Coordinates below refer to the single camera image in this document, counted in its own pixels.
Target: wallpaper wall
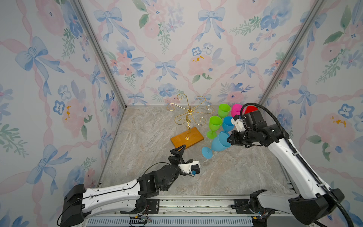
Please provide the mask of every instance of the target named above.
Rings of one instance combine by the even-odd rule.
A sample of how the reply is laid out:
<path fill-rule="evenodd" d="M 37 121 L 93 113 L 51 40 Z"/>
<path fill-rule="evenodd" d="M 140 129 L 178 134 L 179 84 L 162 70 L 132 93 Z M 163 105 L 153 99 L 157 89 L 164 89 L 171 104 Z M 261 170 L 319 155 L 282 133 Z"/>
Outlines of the wallpaper wall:
<path fill-rule="evenodd" d="M 165 105 L 258 101 L 314 1 L 81 2 L 127 104 Z"/>
<path fill-rule="evenodd" d="M 0 226 L 56 226 L 122 109 L 68 1 L 2 1 L 0 20 Z"/>
<path fill-rule="evenodd" d="M 362 0 L 327 1 L 265 103 L 312 168 L 343 191 L 355 226 L 363 226 L 362 23 Z M 346 226 L 338 209 L 321 222 Z"/>

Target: robotic arm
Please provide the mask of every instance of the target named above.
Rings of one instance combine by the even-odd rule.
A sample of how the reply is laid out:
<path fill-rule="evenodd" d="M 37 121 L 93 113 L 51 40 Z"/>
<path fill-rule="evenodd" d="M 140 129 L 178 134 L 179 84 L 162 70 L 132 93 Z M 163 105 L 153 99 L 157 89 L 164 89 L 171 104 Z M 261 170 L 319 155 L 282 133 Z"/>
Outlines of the robotic arm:
<path fill-rule="evenodd" d="M 261 112 L 252 106 L 266 111 L 276 124 L 268 126 Z M 232 145 L 267 147 L 282 163 L 294 180 L 299 194 L 278 194 L 259 190 L 250 195 L 249 208 L 255 212 L 263 212 L 265 208 L 280 210 L 293 214 L 301 223 L 309 225 L 331 213 L 336 207 L 340 209 L 347 220 L 348 226 L 353 223 L 340 202 L 344 194 L 340 189 L 332 189 L 297 151 L 287 132 L 277 118 L 264 106 L 247 103 L 241 109 L 241 115 L 236 115 L 231 122 L 237 131 L 232 131 L 227 139 Z"/>
<path fill-rule="evenodd" d="M 121 214 L 146 213 L 147 198 L 167 191 L 179 175 L 194 176 L 200 173 L 199 161 L 190 159 L 184 162 L 182 155 L 185 147 L 183 145 L 170 151 L 173 154 L 168 158 L 170 164 L 162 162 L 167 165 L 130 182 L 100 189 L 85 189 L 83 184 L 74 186 L 64 197 L 59 226 L 74 226 L 86 218 L 114 211 Z"/>

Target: green goblet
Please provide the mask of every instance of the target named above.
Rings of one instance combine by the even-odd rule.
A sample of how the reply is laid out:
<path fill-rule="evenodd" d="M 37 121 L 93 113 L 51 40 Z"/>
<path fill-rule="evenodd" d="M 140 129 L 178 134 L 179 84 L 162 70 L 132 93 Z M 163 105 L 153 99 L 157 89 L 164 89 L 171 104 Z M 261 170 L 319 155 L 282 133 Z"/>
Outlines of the green goblet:
<path fill-rule="evenodd" d="M 230 111 L 231 111 L 231 107 L 228 104 L 222 103 L 218 107 L 218 116 L 220 118 L 225 118 L 228 116 Z"/>
<path fill-rule="evenodd" d="M 222 119 L 218 116 L 212 116 L 209 119 L 209 128 L 211 129 L 209 132 L 207 132 L 207 137 L 209 139 L 214 139 L 217 137 L 216 131 L 221 127 L 222 125 Z"/>

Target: light blue goblet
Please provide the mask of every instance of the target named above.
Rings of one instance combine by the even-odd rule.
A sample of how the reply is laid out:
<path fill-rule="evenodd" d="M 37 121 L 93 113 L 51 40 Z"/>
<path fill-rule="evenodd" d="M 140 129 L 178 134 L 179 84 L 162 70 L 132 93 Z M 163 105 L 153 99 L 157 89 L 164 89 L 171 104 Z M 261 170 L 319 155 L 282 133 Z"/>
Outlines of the light blue goblet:
<path fill-rule="evenodd" d="M 231 131 L 232 129 L 234 129 L 234 124 L 232 124 L 231 120 L 233 119 L 233 117 L 225 117 L 223 119 L 223 124 L 222 124 L 222 127 L 223 127 L 223 130 L 224 131 L 221 131 L 221 133 L 225 133 L 229 136 L 229 131 Z"/>
<path fill-rule="evenodd" d="M 228 137 L 229 135 L 227 135 L 226 133 L 219 133 L 218 136 L 213 139 L 211 149 L 209 147 L 202 148 L 203 156 L 206 159 L 210 159 L 213 156 L 212 150 L 220 152 L 229 148 L 231 144 L 227 142 Z"/>

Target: wooden base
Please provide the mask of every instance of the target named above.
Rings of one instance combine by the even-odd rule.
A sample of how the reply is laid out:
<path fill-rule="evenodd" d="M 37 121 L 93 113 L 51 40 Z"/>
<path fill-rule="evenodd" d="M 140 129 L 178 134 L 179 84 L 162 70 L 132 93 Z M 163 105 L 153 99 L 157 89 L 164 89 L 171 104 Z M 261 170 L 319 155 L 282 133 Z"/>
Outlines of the wooden base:
<path fill-rule="evenodd" d="M 190 129 L 190 133 L 188 134 L 188 140 L 186 139 L 187 133 L 189 131 L 185 131 L 173 138 L 171 138 L 171 142 L 175 147 L 180 147 L 181 145 L 186 145 L 186 148 L 193 146 L 194 144 L 204 140 L 202 134 L 198 131 L 196 127 Z"/>

